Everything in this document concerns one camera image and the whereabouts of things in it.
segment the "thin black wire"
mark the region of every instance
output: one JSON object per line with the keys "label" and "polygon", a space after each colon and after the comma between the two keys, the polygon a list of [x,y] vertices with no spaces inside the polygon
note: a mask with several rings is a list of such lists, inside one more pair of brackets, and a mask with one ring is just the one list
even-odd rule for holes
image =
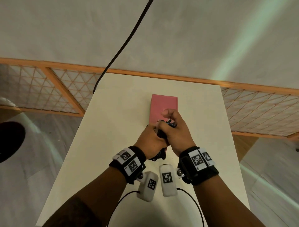
{"label": "thin black wire", "polygon": [[112,214],[114,213],[114,211],[115,211],[115,209],[117,208],[117,206],[119,205],[119,203],[120,203],[120,202],[121,202],[127,195],[129,195],[129,194],[131,194],[131,193],[133,193],[133,192],[140,193],[140,191],[131,191],[131,192],[125,194],[125,195],[120,199],[120,201],[118,201],[118,203],[117,203],[116,207],[114,208]]}
{"label": "thin black wire", "polygon": [[112,63],[115,61],[115,59],[119,56],[119,54],[123,51],[123,49],[126,47],[126,45],[128,44],[128,42],[130,41],[130,39],[133,37],[133,35],[135,34],[137,28],[139,27],[142,19],[144,18],[145,14],[147,13],[147,10],[149,9],[150,5],[152,4],[154,0],[149,0],[147,5],[145,6],[141,16],[139,17],[139,20],[137,21],[135,27],[133,28],[131,34],[129,35],[129,37],[127,38],[127,40],[125,41],[125,43],[122,45],[122,47],[119,49],[119,51],[116,53],[116,55],[114,56],[114,58],[110,61],[110,63],[107,65],[107,67],[105,68],[105,70],[102,72],[100,78],[97,80],[97,82],[95,83],[94,86],[94,90],[92,92],[92,94],[94,94],[97,85],[99,83],[99,81],[102,79],[102,77],[104,76],[104,74],[106,73],[106,71],[109,69],[109,67],[112,65]]}
{"label": "thin black wire", "polygon": [[198,210],[199,210],[199,212],[200,212],[200,216],[201,216],[201,218],[202,218],[202,226],[205,227],[205,223],[204,223],[204,218],[203,218],[203,216],[202,216],[202,212],[200,211],[200,208],[199,208],[199,206],[197,205],[197,202],[195,201],[195,199],[193,199],[193,197],[192,197],[188,192],[186,192],[184,189],[181,189],[181,188],[179,188],[179,187],[177,187],[176,189],[179,190],[179,191],[183,191],[183,192],[185,192],[185,193],[186,193],[187,195],[189,195],[190,198],[195,202],[195,204],[196,204],[196,206],[197,206],[197,208],[198,208]]}

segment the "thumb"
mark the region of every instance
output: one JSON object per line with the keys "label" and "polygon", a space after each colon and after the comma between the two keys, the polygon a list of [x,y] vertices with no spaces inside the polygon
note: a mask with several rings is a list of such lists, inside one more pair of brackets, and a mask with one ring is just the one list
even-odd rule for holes
{"label": "thumb", "polygon": [[170,127],[166,122],[164,121],[158,121],[156,123],[156,128],[162,130],[167,136],[171,133],[171,131],[174,129]]}

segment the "thick black cable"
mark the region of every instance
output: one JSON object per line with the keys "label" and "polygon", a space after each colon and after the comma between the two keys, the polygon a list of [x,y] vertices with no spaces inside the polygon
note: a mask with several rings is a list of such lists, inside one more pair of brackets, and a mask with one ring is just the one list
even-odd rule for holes
{"label": "thick black cable", "polygon": [[202,212],[201,212],[201,210],[200,210],[200,208],[199,208],[197,202],[195,201],[195,199],[193,199],[193,197],[192,197],[188,192],[186,192],[184,189],[181,189],[181,188],[179,188],[179,187],[177,187],[176,189],[179,190],[179,191],[183,191],[183,192],[185,192],[185,193],[186,193],[187,195],[189,195],[190,198],[195,202],[195,204],[196,204],[196,206],[197,206],[197,208],[198,208],[198,210],[199,210],[200,216],[201,216],[201,218],[202,218],[202,226],[205,227],[205,223],[204,223],[204,218],[203,218],[203,216],[202,216]]}
{"label": "thick black cable", "polygon": [[137,21],[135,27],[133,28],[131,34],[129,35],[129,37],[127,38],[127,40],[125,41],[125,43],[122,45],[122,47],[119,49],[119,51],[116,53],[116,55],[114,56],[114,58],[110,61],[110,63],[107,65],[107,67],[105,68],[105,70],[102,72],[100,78],[97,80],[97,82],[95,83],[94,86],[94,90],[92,92],[92,94],[94,94],[97,85],[99,83],[99,81],[102,79],[102,77],[104,76],[104,74],[106,73],[107,69],[109,69],[109,67],[112,65],[112,63],[115,61],[115,59],[119,56],[119,54],[123,51],[123,49],[126,47],[126,45],[128,44],[128,42],[131,40],[131,38],[133,37],[133,35],[135,34],[137,28],[139,27],[142,19],[144,18],[145,14],[147,13],[147,10],[149,9],[150,5],[152,4],[154,0],[149,0],[147,5],[145,6],[141,16],[139,17],[139,20]]}
{"label": "thick black cable", "polygon": [[115,211],[115,209],[117,208],[117,206],[120,204],[120,202],[127,196],[127,195],[129,195],[129,194],[131,194],[131,193],[133,193],[133,192],[136,192],[136,193],[140,193],[140,191],[131,191],[131,192],[129,192],[129,193],[127,193],[127,194],[125,194],[119,201],[118,201],[118,203],[117,203],[117,205],[116,205],[116,207],[114,208],[114,210],[113,210],[113,212],[112,212],[112,214],[111,214],[111,217],[112,217],[112,215],[113,215],[113,213],[114,213],[114,211]]}

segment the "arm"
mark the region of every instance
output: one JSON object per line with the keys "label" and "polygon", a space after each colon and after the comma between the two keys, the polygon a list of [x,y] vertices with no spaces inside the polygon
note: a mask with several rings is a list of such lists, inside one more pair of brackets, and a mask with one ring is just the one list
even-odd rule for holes
{"label": "arm", "polygon": [[[146,159],[167,147],[154,129],[155,126],[148,125],[134,145],[143,151]],[[106,226],[126,184],[126,178],[118,169],[107,168],[66,201],[43,226]]]}
{"label": "arm", "polygon": [[[176,128],[170,127],[165,122],[158,122],[156,126],[167,135],[167,140],[178,157],[184,150],[196,146],[185,121],[176,110],[166,109],[161,114],[177,124]],[[220,176],[216,175],[194,186],[194,190],[210,227],[264,226],[238,200]]]}

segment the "person's left hand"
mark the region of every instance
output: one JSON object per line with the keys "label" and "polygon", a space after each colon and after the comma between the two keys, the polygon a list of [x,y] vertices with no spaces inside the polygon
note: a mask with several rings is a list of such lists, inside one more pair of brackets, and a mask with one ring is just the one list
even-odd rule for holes
{"label": "person's left hand", "polygon": [[143,151],[147,159],[155,157],[162,148],[168,146],[164,139],[157,136],[155,128],[154,125],[148,125],[134,144]]}

